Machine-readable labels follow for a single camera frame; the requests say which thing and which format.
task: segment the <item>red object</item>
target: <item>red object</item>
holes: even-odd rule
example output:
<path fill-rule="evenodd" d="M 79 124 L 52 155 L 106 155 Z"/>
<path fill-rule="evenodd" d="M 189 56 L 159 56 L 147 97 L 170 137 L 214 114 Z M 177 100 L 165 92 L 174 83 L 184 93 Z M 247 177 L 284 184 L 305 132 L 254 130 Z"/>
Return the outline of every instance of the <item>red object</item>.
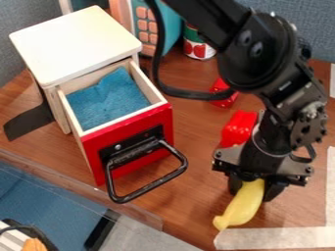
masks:
<path fill-rule="evenodd" d="M 252 135 L 257 119 L 256 112 L 237 111 L 224 126 L 220 145 L 227 148 L 246 142 Z"/>
<path fill-rule="evenodd" d="M 215 84 L 211 87 L 210 92 L 220 92 L 228 88 L 229 86 L 222 80 L 222 78 L 219 77 L 216 80 Z M 222 108 L 229 108 L 235 103 L 238 95 L 239 92 L 236 91 L 230 98 L 218 101 L 211 101 L 211 104 Z"/>
<path fill-rule="evenodd" d="M 186 40 L 184 42 L 184 52 L 185 54 L 191 54 L 193 52 L 192 44 Z"/>
<path fill-rule="evenodd" d="M 204 59 L 206 54 L 206 44 L 194 46 L 194 55 L 200 59 Z"/>
<path fill-rule="evenodd" d="M 173 145 L 172 108 L 169 103 L 81 137 L 80 140 L 97 185 L 105 183 L 104 167 L 99 157 L 99 150 L 158 125 L 164 127 L 166 142 Z M 127 175 L 167 155 L 169 155 L 169 152 L 165 149 L 154 151 L 149 155 L 115 169 L 113 177 L 117 178 Z"/>

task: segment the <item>wire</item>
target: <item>wire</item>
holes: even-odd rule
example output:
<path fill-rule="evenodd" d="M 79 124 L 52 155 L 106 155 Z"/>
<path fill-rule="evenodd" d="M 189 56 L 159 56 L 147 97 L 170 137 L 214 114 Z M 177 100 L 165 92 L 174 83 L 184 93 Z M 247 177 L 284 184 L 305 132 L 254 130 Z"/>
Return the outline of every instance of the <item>wire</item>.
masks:
<path fill-rule="evenodd" d="M 173 97 L 204 100 L 204 101 L 227 99 L 231 95 L 233 95 L 235 91 L 231 88 L 226 89 L 221 92 L 216 92 L 216 93 L 193 91 L 193 90 L 188 90 L 188 89 L 180 89 L 180 88 L 171 87 L 171 86 L 164 84 L 160 80 L 159 68 L 160 68 L 160 63 L 161 63 L 161 59 L 162 59 L 163 51 L 165 47 L 166 29 L 165 29 L 161 10 L 156 0 L 145 0 L 145 1 L 147 2 L 149 8 L 153 12 L 156 18 L 156 21 L 157 21 L 157 26 L 158 26 L 158 43 L 157 43 L 156 52 L 153 58 L 152 76 L 153 76 L 154 83 L 161 89 L 161 91 Z"/>

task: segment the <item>open drawer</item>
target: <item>open drawer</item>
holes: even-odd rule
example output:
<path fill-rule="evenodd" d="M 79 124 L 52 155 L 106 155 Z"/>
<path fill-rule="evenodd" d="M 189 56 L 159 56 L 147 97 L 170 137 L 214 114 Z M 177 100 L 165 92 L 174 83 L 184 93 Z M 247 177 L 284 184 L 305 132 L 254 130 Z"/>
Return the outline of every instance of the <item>open drawer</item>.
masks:
<path fill-rule="evenodd" d="M 104 76 L 114 73 L 120 68 L 125 68 L 130 74 L 140 92 L 147 99 L 148 105 L 93 128 L 83 129 L 71 105 L 71 95 L 77 91 L 80 92 L 91 86 L 96 86 Z M 186 158 L 172 147 L 171 105 L 133 60 L 125 59 L 94 73 L 63 83 L 58 86 L 57 93 L 72 133 L 97 185 L 102 185 L 106 181 L 110 196 L 114 201 L 124 203 L 134 199 L 181 175 L 186 170 Z M 132 98 L 133 96 L 124 97 L 124 100 L 130 102 Z M 113 105 L 115 107 L 109 109 L 122 109 L 122 105 L 119 103 Z M 113 178 L 126 175 L 167 156 L 169 153 L 172 153 L 182 163 L 176 171 L 125 197 L 116 195 Z"/>

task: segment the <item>yellow banana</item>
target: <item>yellow banana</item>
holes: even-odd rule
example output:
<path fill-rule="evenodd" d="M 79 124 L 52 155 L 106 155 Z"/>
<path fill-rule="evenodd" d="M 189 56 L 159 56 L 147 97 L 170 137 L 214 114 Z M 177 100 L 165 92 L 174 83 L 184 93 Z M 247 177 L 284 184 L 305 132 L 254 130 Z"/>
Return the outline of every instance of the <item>yellow banana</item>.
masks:
<path fill-rule="evenodd" d="M 224 214 L 214 218 L 214 226 L 218 230 L 224 230 L 229 226 L 240 226 L 247 223 L 262 204 L 264 190 L 265 182 L 261 178 L 252 182 L 243 182 Z"/>

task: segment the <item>drawer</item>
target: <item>drawer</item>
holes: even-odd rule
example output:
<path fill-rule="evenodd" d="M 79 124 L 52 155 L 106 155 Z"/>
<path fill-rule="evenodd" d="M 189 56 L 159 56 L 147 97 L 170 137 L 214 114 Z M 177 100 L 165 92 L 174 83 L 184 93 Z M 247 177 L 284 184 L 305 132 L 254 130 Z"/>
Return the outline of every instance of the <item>drawer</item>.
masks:
<path fill-rule="evenodd" d="M 125 67 L 129 72 L 140 91 L 149 101 L 149 106 L 93 128 L 83 129 L 69 102 L 68 95 L 96 84 L 105 75 L 114 72 L 120 67 Z M 118 142 L 123 142 L 157 127 L 161 130 L 160 133 L 163 134 L 165 141 L 173 145 L 171 106 L 132 59 L 114 63 L 99 71 L 63 83 L 57 88 L 57 93 L 72 133 L 95 177 L 97 185 L 105 183 L 104 163 L 101 157 L 101 151 L 104 149 L 111 147 L 121 148 L 122 145 L 118 144 Z M 113 170 L 113 177 L 126 175 L 167 155 L 168 151 L 166 149 L 154 151 L 150 155 Z"/>

